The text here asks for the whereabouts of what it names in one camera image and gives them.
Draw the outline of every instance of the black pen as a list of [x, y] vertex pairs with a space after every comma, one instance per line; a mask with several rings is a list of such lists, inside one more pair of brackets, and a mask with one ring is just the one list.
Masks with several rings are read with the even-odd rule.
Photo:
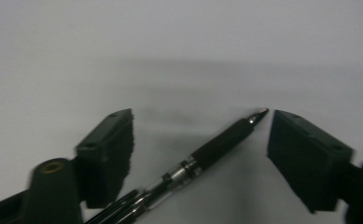
[[165, 173], [158, 181], [144, 189], [139, 196], [133, 197], [136, 193], [132, 191], [128, 194], [129, 196], [124, 197], [133, 197], [132, 200], [125, 200], [124, 205], [121, 204], [118, 207], [116, 205], [114, 205], [115, 207], [109, 206], [86, 224], [127, 224], [135, 222], [147, 210], [152, 209], [171, 194], [185, 187], [242, 142], [254, 131], [254, 127], [268, 111], [268, 108], [264, 108], [250, 117], [239, 119], [225, 132], [198, 148], [189, 157], [178, 163], [175, 168]]

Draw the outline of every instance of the white surface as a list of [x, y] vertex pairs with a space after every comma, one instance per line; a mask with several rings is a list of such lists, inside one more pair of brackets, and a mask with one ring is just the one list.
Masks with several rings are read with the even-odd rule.
[[[363, 1], [0, 1], [0, 200], [114, 111], [135, 114], [125, 193], [262, 106], [363, 161]], [[266, 158], [271, 121], [139, 223], [342, 223]]]

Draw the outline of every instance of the pen tip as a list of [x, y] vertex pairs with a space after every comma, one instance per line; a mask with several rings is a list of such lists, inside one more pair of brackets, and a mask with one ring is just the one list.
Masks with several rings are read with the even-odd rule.
[[248, 117], [248, 122], [250, 122], [253, 126], [256, 126], [262, 119], [265, 117], [265, 115], [269, 112], [268, 108], [262, 108], [259, 110], [259, 112], [253, 114], [252, 116]]

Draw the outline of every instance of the pen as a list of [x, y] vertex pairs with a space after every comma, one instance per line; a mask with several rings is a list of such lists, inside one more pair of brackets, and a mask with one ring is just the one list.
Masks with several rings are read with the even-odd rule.
[[185, 187], [242, 142], [254, 131], [254, 127], [268, 111], [268, 108], [264, 108], [247, 118], [239, 119], [225, 132], [198, 148], [189, 157], [178, 163], [175, 168], [144, 189], [139, 196], [133, 198], [136, 193], [132, 191], [121, 199], [124, 202], [109, 206], [86, 224], [134, 223], [138, 217]]

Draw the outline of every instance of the pen grip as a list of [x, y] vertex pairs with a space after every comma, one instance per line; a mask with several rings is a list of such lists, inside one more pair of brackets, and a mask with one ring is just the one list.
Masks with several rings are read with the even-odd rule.
[[191, 156], [202, 170], [206, 170], [253, 131], [253, 125], [247, 119], [240, 119], [233, 123], [225, 132], [194, 151]]

